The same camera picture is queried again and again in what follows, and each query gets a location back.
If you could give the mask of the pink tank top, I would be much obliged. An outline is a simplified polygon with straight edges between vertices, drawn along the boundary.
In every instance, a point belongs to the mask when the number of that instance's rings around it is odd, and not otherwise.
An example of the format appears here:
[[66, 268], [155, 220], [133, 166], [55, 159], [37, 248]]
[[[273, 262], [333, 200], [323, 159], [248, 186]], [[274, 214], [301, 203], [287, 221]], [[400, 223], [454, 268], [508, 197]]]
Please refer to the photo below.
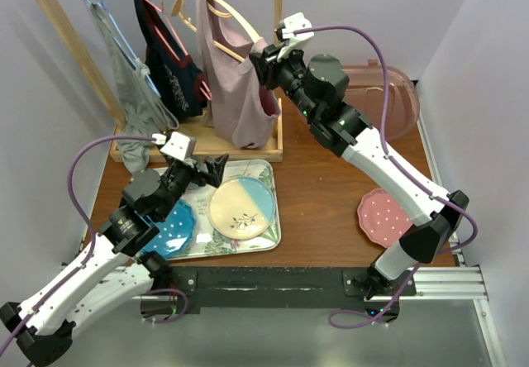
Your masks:
[[274, 93], [261, 86], [250, 60], [214, 64], [203, 72], [212, 92], [204, 123], [240, 149], [266, 146], [281, 109]]

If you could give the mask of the cream plastic hanger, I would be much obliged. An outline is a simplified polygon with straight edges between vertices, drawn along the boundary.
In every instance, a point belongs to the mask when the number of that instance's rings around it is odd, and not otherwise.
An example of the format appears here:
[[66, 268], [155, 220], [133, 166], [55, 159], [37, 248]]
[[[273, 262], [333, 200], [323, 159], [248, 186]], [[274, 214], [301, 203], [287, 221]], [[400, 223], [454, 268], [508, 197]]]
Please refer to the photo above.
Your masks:
[[266, 47], [263, 37], [226, 0], [174, 0], [170, 15], [195, 33], [206, 67], [243, 64]]

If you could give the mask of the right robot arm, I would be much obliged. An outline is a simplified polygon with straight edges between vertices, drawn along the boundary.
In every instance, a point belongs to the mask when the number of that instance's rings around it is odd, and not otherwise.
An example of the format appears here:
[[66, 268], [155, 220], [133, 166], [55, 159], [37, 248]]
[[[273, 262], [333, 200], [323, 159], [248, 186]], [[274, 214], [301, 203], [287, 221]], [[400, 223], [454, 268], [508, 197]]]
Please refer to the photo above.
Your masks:
[[412, 225], [400, 239], [352, 280], [367, 298], [388, 294], [402, 273], [418, 263], [432, 262], [442, 251], [469, 199], [461, 191], [449, 193], [430, 182], [384, 143], [367, 116], [345, 102], [350, 79], [338, 59], [317, 55], [304, 62], [301, 50], [285, 58], [279, 51], [269, 45], [250, 54], [260, 84], [283, 90], [305, 117], [315, 140], [371, 177], [410, 218]]

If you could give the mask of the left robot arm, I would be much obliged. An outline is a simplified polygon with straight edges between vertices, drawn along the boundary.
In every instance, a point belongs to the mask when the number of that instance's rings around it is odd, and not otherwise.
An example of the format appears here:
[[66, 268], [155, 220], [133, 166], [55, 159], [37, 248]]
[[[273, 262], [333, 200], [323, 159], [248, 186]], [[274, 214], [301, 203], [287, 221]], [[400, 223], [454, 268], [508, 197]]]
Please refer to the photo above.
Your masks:
[[171, 270], [156, 251], [144, 252], [190, 184], [219, 187], [229, 156], [202, 161], [170, 158], [159, 173], [135, 173], [119, 208], [69, 265], [21, 303], [5, 303], [1, 321], [33, 366], [48, 366], [72, 345], [83, 324], [126, 297], [169, 291]]

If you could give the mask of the pink plastic hanger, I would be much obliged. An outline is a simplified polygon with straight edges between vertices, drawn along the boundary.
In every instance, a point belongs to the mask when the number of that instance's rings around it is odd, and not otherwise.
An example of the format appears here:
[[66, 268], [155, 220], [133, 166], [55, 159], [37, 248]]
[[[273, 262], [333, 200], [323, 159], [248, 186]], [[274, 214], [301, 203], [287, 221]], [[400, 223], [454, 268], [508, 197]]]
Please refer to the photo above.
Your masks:
[[[183, 55], [185, 57], [189, 57], [190, 54], [186, 50], [184, 43], [181, 41], [177, 31], [174, 29], [172, 21], [169, 19], [169, 16], [168, 16], [167, 12], [165, 11], [164, 0], [160, 0], [160, 4], [159, 5], [156, 5], [151, 0], [143, 0], [143, 1], [146, 2], [148, 5], [150, 5], [151, 7], [153, 7], [154, 10], [161, 15], [161, 17], [163, 18], [162, 22], [169, 28], [171, 36], [174, 38], [176, 44], [179, 46], [181, 51], [183, 51]], [[158, 36], [163, 41], [163, 43], [165, 44], [165, 46], [169, 49], [169, 52], [171, 53], [171, 55], [177, 61], [180, 61], [180, 58], [177, 55], [176, 51], [171, 47], [170, 43], [163, 36], [163, 34], [162, 34], [162, 32], [161, 32], [161, 30], [159, 29], [158, 26], [155, 26], [155, 30], [156, 30], [156, 33], [158, 34]], [[210, 101], [212, 99], [211, 90], [210, 90], [210, 88], [208, 87], [207, 83], [204, 80], [202, 80], [201, 83], [200, 83], [199, 91], [206, 98], [207, 101]]]

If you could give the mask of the navy maroon tank top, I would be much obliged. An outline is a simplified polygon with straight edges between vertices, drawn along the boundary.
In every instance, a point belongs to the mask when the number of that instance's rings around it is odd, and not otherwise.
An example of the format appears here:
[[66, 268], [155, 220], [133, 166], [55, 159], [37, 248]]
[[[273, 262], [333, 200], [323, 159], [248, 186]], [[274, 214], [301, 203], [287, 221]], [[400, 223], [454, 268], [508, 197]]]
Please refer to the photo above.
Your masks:
[[145, 63], [165, 107], [179, 120], [200, 117], [211, 97], [205, 76], [151, 0], [133, 0]]

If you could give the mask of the grey tank top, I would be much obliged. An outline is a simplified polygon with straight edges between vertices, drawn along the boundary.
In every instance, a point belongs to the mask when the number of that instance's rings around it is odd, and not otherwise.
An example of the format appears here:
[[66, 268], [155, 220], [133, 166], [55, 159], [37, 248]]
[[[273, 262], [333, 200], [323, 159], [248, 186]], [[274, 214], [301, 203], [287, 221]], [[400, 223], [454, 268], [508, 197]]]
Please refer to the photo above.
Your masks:
[[117, 101], [126, 119], [122, 132], [128, 136], [151, 136], [176, 129], [179, 121], [153, 89], [148, 66], [143, 63], [133, 69], [113, 40], [117, 33], [107, 14], [95, 3], [88, 8], [111, 59]]

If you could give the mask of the light blue hanger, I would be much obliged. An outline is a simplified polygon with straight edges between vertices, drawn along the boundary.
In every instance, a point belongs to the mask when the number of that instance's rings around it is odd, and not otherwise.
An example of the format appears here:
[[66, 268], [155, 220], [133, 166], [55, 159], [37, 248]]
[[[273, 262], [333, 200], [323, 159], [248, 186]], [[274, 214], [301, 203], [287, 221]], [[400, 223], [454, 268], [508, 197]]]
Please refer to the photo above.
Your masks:
[[[91, 6], [93, 3], [90, 0], [84, 0], [86, 2], [87, 6]], [[138, 64], [143, 64], [141, 59], [137, 56], [137, 54], [134, 52], [134, 50], [131, 48], [130, 44], [126, 40], [126, 37], [123, 35], [122, 31], [120, 30], [119, 26], [117, 25], [113, 15], [109, 11], [107, 4], [105, 0], [98, 0], [98, 2], [95, 3], [97, 6], [99, 6], [108, 16], [110, 22], [113, 25], [114, 31], [117, 33], [117, 37], [113, 37], [113, 40], [115, 41], [116, 45], [122, 52], [122, 54], [126, 57], [129, 64], [133, 69], [137, 67]]]

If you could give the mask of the wooden clothes rack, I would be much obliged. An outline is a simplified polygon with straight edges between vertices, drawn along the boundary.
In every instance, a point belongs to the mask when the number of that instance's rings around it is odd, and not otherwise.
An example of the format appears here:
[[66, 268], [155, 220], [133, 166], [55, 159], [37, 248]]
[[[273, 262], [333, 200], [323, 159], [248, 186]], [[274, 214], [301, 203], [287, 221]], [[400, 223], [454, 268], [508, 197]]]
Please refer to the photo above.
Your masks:
[[[274, 19], [278, 21], [282, 15], [282, 1], [274, 0]], [[59, 0], [36, 0], [42, 11], [49, 18], [61, 40], [64, 42], [83, 74], [89, 81], [94, 92], [110, 113], [119, 133], [125, 124], [125, 115], [119, 106], [113, 91], [107, 84], [93, 57], [88, 52], [83, 39], [78, 34]], [[279, 162], [283, 158], [283, 119], [279, 118], [274, 126], [273, 135], [267, 145], [261, 149], [238, 150], [232, 144], [216, 136], [212, 128], [203, 126], [198, 120], [192, 120], [183, 126], [188, 134], [197, 137], [196, 154], [221, 155], [228, 153], [232, 160], [262, 159]]]

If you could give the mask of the cream and blue plate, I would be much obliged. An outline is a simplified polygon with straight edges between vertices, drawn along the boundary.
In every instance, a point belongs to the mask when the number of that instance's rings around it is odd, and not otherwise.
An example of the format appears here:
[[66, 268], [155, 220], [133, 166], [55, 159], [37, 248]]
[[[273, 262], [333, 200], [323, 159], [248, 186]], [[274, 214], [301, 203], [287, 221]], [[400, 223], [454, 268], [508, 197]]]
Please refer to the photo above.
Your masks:
[[233, 240], [262, 235], [275, 218], [276, 201], [259, 179], [240, 176], [224, 182], [210, 197], [207, 216], [213, 228]]

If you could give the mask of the floral rectangular tray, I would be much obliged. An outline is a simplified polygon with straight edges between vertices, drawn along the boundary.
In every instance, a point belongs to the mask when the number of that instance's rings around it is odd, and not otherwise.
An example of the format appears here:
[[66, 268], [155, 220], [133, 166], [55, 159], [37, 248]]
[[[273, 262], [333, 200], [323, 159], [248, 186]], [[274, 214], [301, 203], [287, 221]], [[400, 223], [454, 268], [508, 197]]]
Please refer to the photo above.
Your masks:
[[220, 255], [232, 255], [272, 250], [281, 240], [279, 208], [275, 191], [274, 171], [265, 160], [230, 161], [226, 164], [223, 182], [240, 176], [251, 177], [262, 181], [272, 192], [276, 201], [275, 218], [269, 228], [260, 236], [249, 240], [233, 240], [216, 231], [207, 216], [207, 205], [212, 194], [217, 190], [212, 186], [188, 188], [180, 200], [188, 203], [197, 219], [196, 231], [190, 244], [183, 253], [169, 260], [206, 258]]

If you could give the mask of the blue dotted plate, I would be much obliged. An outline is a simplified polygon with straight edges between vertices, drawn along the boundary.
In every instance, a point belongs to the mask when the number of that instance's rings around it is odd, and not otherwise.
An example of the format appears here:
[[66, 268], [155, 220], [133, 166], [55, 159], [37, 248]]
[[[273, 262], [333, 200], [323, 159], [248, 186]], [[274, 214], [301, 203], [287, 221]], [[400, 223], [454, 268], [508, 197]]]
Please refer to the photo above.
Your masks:
[[194, 238], [197, 219], [192, 207], [179, 200], [164, 222], [156, 222], [159, 233], [141, 249], [141, 253], [157, 252], [169, 260], [183, 253]]

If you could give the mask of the pink transparent plastic bin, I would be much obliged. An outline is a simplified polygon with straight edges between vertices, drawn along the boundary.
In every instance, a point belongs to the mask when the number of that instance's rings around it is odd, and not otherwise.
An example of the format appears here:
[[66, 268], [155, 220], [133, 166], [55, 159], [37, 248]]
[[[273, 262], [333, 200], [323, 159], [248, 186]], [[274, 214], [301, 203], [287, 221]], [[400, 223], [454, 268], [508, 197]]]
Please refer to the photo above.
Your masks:
[[[364, 113], [380, 131], [384, 106], [384, 74], [377, 60], [365, 65], [346, 65], [343, 71], [350, 79], [345, 101]], [[385, 139], [395, 141], [416, 125], [420, 103], [411, 79], [401, 70], [388, 67], [389, 97], [385, 122]]]

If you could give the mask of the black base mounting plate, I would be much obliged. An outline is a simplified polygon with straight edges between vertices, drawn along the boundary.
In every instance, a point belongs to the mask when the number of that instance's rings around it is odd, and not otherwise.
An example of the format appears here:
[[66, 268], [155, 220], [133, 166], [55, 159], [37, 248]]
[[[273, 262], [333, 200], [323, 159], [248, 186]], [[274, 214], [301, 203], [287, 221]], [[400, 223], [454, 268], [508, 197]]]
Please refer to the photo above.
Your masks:
[[352, 267], [198, 267], [174, 266], [156, 288], [173, 286], [188, 297], [189, 314], [203, 308], [355, 309], [370, 317], [403, 286], [417, 294], [402, 274], [388, 287], [371, 288], [367, 269]]

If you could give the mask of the pink dotted plate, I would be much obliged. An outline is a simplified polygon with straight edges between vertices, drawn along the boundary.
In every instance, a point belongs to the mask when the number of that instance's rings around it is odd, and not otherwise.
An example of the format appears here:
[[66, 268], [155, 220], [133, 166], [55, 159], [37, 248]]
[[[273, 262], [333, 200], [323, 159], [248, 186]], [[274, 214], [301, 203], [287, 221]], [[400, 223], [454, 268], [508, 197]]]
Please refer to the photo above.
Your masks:
[[368, 239], [384, 248], [397, 242], [412, 226], [403, 208], [381, 188], [362, 197], [357, 216], [360, 229]]

